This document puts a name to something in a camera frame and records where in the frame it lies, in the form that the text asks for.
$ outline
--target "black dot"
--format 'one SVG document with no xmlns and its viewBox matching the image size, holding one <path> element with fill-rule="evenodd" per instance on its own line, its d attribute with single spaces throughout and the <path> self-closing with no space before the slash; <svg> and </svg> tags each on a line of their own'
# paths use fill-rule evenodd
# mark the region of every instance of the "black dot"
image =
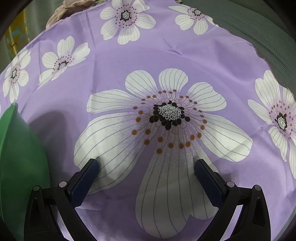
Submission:
<svg viewBox="0 0 296 241">
<path fill-rule="evenodd" d="M 164 120 L 162 123 L 161 123 L 163 126 L 166 126 L 168 124 L 168 121 L 167 120 Z"/>
<path fill-rule="evenodd" d="M 154 120 L 154 122 L 158 122 L 159 116 L 158 115 L 153 116 L 153 120 Z"/>
</svg>

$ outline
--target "green bowl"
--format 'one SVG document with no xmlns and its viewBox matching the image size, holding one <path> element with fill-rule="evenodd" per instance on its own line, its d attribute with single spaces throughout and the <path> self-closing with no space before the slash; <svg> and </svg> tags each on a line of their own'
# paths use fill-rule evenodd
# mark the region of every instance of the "green bowl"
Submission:
<svg viewBox="0 0 296 241">
<path fill-rule="evenodd" d="M 46 154 L 13 103 L 0 118 L 0 217 L 17 240 L 23 240 L 30 193 L 50 187 Z"/>
</svg>

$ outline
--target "floral tablecloth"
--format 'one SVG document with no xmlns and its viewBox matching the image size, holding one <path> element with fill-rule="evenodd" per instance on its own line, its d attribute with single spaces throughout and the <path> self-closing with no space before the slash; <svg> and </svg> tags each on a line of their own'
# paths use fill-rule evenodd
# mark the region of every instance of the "floral tablecloth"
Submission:
<svg viewBox="0 0 296 241">
<path fill-rule="evenodd" d="M 106 1 L 40 34 L 0 81 L 1 113 L 18 102 L 52 185 L 99 161 L 76 208 L 97 240 L 197 240 L 217 208 L 194 176 L 196 158 L 262 187 L 272 238 L 296 205 L 294 97 L 249 42 L 198 9 Z"/>
</svg>

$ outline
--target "large white flower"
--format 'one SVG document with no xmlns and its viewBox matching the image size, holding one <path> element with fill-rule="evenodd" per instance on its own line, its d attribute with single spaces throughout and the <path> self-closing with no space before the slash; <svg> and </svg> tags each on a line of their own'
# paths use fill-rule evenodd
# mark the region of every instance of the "large white flower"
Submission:
<svg viewBox="0 0 296 241">
<path fill-rule="evenodd" d="M 49 70 L 44 71 L 39 78 L 39 88 L 45 85 L 50 79 L 55 80 L 70 66 L 76 65 L 89 55 L 90 49 L 88 43 L 79 45 L 74 53 L 72 50 L 75 40 L 72 36 L 62 39 L 57 45 L 57 55 L 54 52 L 47 52 L 42 57 L 42 63 Z"/>
<path fill-rule="evenodd" d="M 10 66 L 5 73 L 5 81 L 3 84 L 4 97 L 9 93 L 9 100 L 12 103 L 17 100 L 19 95 L 19 85 L 25 86 L 29 81 L 28 72 L 24 68 L 30 63 L 31 51 L 28 53 L 26 48 L 22 49 L 17 56 L 12 60 L 12 66 Z"/>
<path fill-rule="evenodd" d="M 137 195 L 136 218 L 158 238 L 179 233 L 190 215 L 207 219 L 217 210 L 194 175 L 198 158 L 217 172 L 200 141 L 229 161 L 244 159 L 252 146 L 252 139 L 235 124 L 207 113 L 226 106 L 210 84 L 195 83 L 182 95 L 187 82 L 183 71 L 166 69 L 159 75 L 158 88 L 149 73 L 139 70 L 126 78 L 131 94 L 117 89 L 92 94 L 88 112 L 120 112 L 92 120 L 75 145 L 74 162 L 80 169 L 90 158 L 99 157 L 101 170 L 90 193 L 123 180 L 148 148 L 152 157 Z"/>
<path fill-rule="evenodd" d="M 289 162 L 296 178 L 296 103 L 292 93 L 283 87 L 283 98 L 280 97 L 279 84 L 270 70 L 266 70 L 263 79 L 255 80 L 255 90 L 266 106 L 248 100 L 252 110 L 267 124 L 272 125 L 268 133 L 273 143 L 280 149 L 281 156 L 287 161 L 288 142 L 290 143 Z"/>
<path fill-rule="evenodd" d="M 218 26 L 217 24 L 213 23 L 213 19 L 211 17 L 204 15 L 196 8 L 191 8 L 183 4 L 179 4 L 178 6 L 171 6 L 169 8 L 184 13 L 178 15 L 175 18 L 175 22 L 180 26 L 181 30 L 189 29 L 193 25 L 195 20 L 196 23 L 193 27 L 193 31 L 198 35 L 204 34 L 207 31 L 207 21 L 212 25 Z"/>
<path fill-rule="evenodd" d="M 143 0 L 112 0 L 112 7 L 106 7 L 100 13 L 101 19 L 108 20 L 101 28 L 104 40 L 113 38 L 118 30 L 120 33 L 117 42 L 127 44 L 129 41 L 136 41 L 140 37 L 137 28 L 150 29 L 156 24 L 155 19 L 146 13 L 150 7 Z"/>
</svg>

